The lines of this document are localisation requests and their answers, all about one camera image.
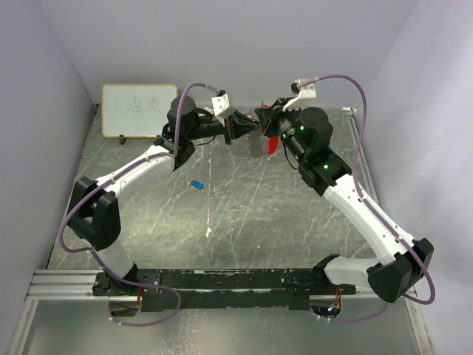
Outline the grey keyring holder red handle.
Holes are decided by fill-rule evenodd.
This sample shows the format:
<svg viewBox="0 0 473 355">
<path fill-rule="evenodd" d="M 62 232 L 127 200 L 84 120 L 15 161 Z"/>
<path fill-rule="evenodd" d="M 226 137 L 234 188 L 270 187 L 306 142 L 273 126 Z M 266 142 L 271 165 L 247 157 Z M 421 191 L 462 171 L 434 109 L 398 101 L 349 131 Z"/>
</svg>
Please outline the grey keyring holder red handle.
<svg viewBox="0 0 473 355">
<path fill-rule="evenodd" d="M 278 149 L 279 138 L 267 137 L 261 130 L 252 131 L 248 135 L 248 151 L 250 158 L 261 158 L 273 155 Z"/>
</svg>

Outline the blue tagged key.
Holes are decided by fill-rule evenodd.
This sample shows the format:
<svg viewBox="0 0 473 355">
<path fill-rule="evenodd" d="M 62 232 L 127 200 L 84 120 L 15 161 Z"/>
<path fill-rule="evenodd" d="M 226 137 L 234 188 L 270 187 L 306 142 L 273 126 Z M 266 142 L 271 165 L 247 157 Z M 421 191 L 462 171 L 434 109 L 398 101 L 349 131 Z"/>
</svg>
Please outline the blue tagged key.
<svg viewBox="0 0 473 355">
<path fill-rule="evenodd" d="M 204 185 L 201 182 L 197 181 L 197 180 L 192 180 L 190 182 L 190 185 L 193 186 L 196 189 L 204 189 Z"/>
</svg>

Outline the small whiteboard with yellow frame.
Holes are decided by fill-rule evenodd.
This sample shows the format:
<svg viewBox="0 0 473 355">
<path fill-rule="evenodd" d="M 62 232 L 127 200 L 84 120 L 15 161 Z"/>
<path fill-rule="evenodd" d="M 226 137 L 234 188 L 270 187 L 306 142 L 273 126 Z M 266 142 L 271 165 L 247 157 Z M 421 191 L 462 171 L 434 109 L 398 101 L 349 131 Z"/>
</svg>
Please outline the small whiteboard with yellow frame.
<svg viewBox="0 0 473 355">
<path fill-rule="evenodd" d="M 173 84 L 104 84 L 101 88 L 102 135 L 105 138 L 152 138 L 168 123 L 178 96 Z"/>
</svg>

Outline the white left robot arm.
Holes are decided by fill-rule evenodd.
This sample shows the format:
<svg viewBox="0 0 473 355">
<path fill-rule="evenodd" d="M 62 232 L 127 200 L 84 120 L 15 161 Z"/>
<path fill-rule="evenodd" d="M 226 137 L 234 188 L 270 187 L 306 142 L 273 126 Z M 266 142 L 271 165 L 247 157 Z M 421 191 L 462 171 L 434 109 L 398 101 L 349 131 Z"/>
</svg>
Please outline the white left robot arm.
<svg viewBox="0 0 473 355">
<path fill-rule="evenodd" d="M 80 178 L 72 190 L 67 225 L 88 242 L 108 274 L 111 286 L 128 295 L 138 285 L 137 265 L 119 240 L 120 213 L 134 195 L 159 178 L 184 165 L 194 154 L 194 141 L 223 136 L 226 143 L 259 128 L 253 118 L 227 106 L 216 97 L 212 110 L 199 108 L 193 98 L 178 97 L 171 102 L 154 143 L 139 157 L 113 173 L 91 180 Z"/>
</svg>

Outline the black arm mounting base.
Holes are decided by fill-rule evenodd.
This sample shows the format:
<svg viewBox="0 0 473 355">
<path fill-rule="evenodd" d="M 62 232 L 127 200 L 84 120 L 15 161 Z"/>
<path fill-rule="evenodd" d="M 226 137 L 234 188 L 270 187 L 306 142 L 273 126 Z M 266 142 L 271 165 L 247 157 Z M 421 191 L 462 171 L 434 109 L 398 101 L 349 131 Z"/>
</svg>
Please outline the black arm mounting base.
<svg viewBox="0 0 473 355">
<path fill-rule="evenodd" d="M 132 297 L 141 301 L 144 312 L 172 310 L 177 297 L 164 288 L 175 289 L 182 309 L 271 308 L 310 309 L 310 298 L 340 291 L 355 293 L 353 285 L 336 286 L 312 268 L 261 268 L 227 270 L 137 269 L 135 282 L 127 285 L 113 280 L 106 272 L 98 273 L 92 294 L 108 297 Z"/>
</svg>

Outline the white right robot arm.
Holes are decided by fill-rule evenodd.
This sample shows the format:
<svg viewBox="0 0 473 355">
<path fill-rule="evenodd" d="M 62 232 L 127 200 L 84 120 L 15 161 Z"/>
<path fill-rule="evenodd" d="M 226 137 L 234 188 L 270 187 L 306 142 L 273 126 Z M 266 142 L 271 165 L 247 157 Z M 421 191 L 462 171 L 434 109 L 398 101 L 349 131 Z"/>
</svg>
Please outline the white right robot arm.
<svg viewBox="0 0 473 355">
<path fill-rule="evenodd" d="M 302 180 L 334 205 L 375 253 L 371 259 L 326 257 L 315 267 L 315 289 L 329 294 L 338 285 L 356 285 L 371 288 L 385 302 L 396 302 L 427 275 L 433 245 L 405 232 L 357 184 L 352 169 L 330 148 L 333 126 L 323 109 L 286 110 L 286 103 L 280 98 L 255 110 L 262 134 L 280 139 Z"/>
</svg>

